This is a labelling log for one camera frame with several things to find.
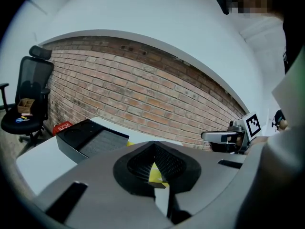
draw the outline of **small wooden box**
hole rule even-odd
[[[34,103],[34,99],[30,98],[22,98],[17,105],[18,113],[22,114],[30,114],[31,113],[31,107]]]

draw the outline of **chair headrest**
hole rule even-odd
[[[44,49],[39,46],[32,46],[30,48],[29,54],[30,56],[38,59],[49,60],[52,55],[52,50]]]

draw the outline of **office chair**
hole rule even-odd
[[[21,60],[15,106],[10,110],[8,109],[4,92],[4,88],[9,84],[0,84],[3,104],[6,110],[6,114],[1,122],[1,128],[11,134],[26,135],[19,137],[20,142],[23,140],[28,141],[21,154],[26,152],[31,146],[36,146],[38,136],[42,135],[43,121],[48,119],[48,95],[50,89],[45,87],[54,69],[54,65],[44,59],[50,59],[51,52],[51,50],[33,46],[29,53],[35,58],[25,56]],[[31,107],[31,114],[33,116],[28,118],[29,121],[17,123],[16,120],[21,117],[21,114],[18,113],[17,105],[22,98],[35,100]]]

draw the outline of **red object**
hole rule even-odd
[[[64,130],[64,129],[67,129],[67,128],[70,127],[70,126],[73,126],[73,124],[70,123],[69,121],[65,121],[65,122],[63,122],[63,123],[61,123],[61,124],[56,125],[56,126],[53,128],[53,136],[55,136],[56,133],[58,133],[58,132],[60,132],[60,131],[62,131],[62,130]]]

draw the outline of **yellow block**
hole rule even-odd
[[[168,187],[168,183],[163,182],[161,172],[155,163],[152,165],[152,169],[149,174],[149,182],[162,183],[165,187]]]
[[[134,145],[135,143],[132,143],[130,141],[127,142],[127,146],[131,146],[131,145]]]

